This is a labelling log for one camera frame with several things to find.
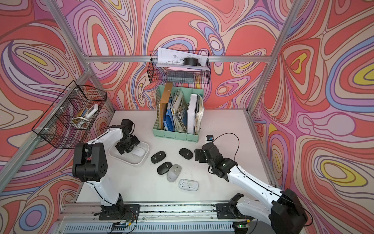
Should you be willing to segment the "black mouse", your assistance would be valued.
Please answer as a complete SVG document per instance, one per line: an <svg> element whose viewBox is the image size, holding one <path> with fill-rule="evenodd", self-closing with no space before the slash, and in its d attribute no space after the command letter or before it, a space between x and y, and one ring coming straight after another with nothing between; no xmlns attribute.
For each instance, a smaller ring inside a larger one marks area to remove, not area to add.
<svg viewBox="0 0 374 234"><path fill-rule="evenodd" d="M179 150L179 154L184 158L184 159L187 159L187 160L190 160L194 157L192 151L190 151L189 149L187 148L181 148Z"/></svg>
<svg viewBox="0 0 374 234"><path fill-rule="evenodd" d="M168 171L170 170L170 168L173 166L173 164L171 162L165 162L163 164L161 164L158 168L157 168L157 173L159 175L164 175L164 174L167 174Z"/></svg>
<svg viewBox="0 0 374 234"><path fill-rule="evenodd" d="M157 164L163 161L165 158L166 158L166 153L164 151L159 151L151 157L151 162L153 164Z"/></svg>

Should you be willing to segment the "grey mouse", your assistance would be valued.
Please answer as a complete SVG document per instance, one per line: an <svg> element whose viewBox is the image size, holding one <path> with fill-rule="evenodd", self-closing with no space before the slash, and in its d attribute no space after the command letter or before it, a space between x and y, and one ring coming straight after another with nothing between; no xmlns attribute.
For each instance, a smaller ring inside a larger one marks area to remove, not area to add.
<svg viewBox="0 0 374 234"><path fill-rule="evenodd" d="M181 173L182 167L178 164L174 164L167 173L167 181L175 182Z"/></svg>

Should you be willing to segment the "black mouse front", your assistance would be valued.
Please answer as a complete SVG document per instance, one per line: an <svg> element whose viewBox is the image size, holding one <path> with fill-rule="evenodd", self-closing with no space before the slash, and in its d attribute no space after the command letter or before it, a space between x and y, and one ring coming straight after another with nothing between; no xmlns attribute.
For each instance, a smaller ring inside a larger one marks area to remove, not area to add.
<svg viewBox="0 0 374 234"><path fill-rule="evenodd" d="M171 162L165 162L163 164L161 164L158 168L157 168L157 173L159 175L164 175L164 174L167 174L168 171L170 170L170 168L173 166L173 164Z"/></svg>

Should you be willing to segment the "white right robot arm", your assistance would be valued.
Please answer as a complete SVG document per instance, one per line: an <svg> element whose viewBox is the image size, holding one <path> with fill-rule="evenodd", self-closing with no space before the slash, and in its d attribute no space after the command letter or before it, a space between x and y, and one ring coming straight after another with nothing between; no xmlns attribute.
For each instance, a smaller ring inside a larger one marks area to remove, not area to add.
<svg viewBox="0 0 374 234"><path fill-rule="evenodd" d="M277 234L299 234L309 216L291 189L273 187L246 172L236 161L224 158L213 142L195 149L195 159L207 163L211 172L219 178L244 189L254 197L251 200L237 193L228 203L216 205L219 219L249 217L260 220Z"/></svg>

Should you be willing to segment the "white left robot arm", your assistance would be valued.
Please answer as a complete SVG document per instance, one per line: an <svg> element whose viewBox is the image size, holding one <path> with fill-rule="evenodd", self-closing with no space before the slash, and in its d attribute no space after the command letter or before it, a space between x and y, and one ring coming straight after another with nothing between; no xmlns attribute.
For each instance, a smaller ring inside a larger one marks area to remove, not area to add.
<svg viewBox="0 0 374 234"><path fill-rule="evenodd" d="M121 160L129 165L138 165L146 155L140 140L133 134L135 124L122 120L120 125L109 126L107 131L87 143L75 146L73 176L90 186L100 198L101 220L124 220L131 223L137 220L135 208L125 206L122 195L106 176L107 156Z"/></svg>

